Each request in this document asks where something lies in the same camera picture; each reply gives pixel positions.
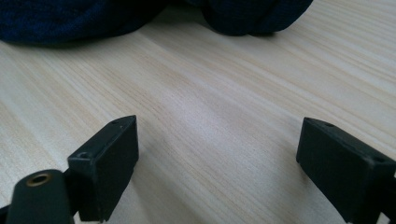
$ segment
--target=navy cloth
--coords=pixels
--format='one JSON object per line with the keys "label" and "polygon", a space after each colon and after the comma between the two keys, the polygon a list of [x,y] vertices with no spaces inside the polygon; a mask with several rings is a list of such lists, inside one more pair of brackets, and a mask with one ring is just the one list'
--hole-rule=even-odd
{"label": "navy cloth", "polygon": [[[226,35],[264,34],[295,22],[312,0],[185,0]],[[50,44],[130,33],[171,0],[0,0],[0,39]]]}

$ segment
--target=wooden table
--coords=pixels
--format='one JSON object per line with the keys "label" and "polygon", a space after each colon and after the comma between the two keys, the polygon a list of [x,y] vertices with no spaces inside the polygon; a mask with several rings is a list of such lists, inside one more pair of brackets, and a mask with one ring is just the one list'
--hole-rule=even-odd
{"label": "wooden table", "polygon": [[137,115],[140,160],[108,223],[344,223],[295,160],[303,117],[396,160],[395,24],[393,0],[316,0],[285,31],[231,37],[169,7],[120,37],[0,43],[0,206]]}

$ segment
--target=light wood grain surface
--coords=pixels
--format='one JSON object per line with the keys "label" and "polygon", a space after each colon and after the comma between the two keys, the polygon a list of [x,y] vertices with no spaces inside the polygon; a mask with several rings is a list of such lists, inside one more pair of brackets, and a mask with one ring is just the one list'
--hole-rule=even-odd
{"label": "light wood grain surface", "polygon": [[137,115],[141,157],[108,223],[344,223],[295,160],[303,117],[395,160],[395,71],[394,0],[316,0],[275,35],[219,35],[169,7],[120,37],[0,43],[0,206]]}

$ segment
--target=wood grain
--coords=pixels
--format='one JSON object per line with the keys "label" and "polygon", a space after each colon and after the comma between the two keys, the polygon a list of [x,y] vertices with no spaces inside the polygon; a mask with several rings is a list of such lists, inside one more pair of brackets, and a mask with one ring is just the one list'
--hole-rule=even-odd
{"label": "wood grain", "polygon": [[169,7],[120,37],[0,43],[0,206],[137,115],[141,157],[108,223],[344,223],[295,161],[303,117],[396,160],[395,24],[393,0],[316,0],[283,32],[231,37]]}

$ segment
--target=table surface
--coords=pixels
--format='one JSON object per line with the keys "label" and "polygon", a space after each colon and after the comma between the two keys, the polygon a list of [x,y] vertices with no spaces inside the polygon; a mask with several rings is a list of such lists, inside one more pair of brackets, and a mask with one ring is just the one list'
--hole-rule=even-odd
{"label": "table surface", "polygon": [[395,24],[394,0],[316,0],[285,31],[235,37],[179,6],[124,36],[0,43],[0,206],[137,115],[140,160],[108,223],[344,223],[295,160],[303,118],[396,159]]}

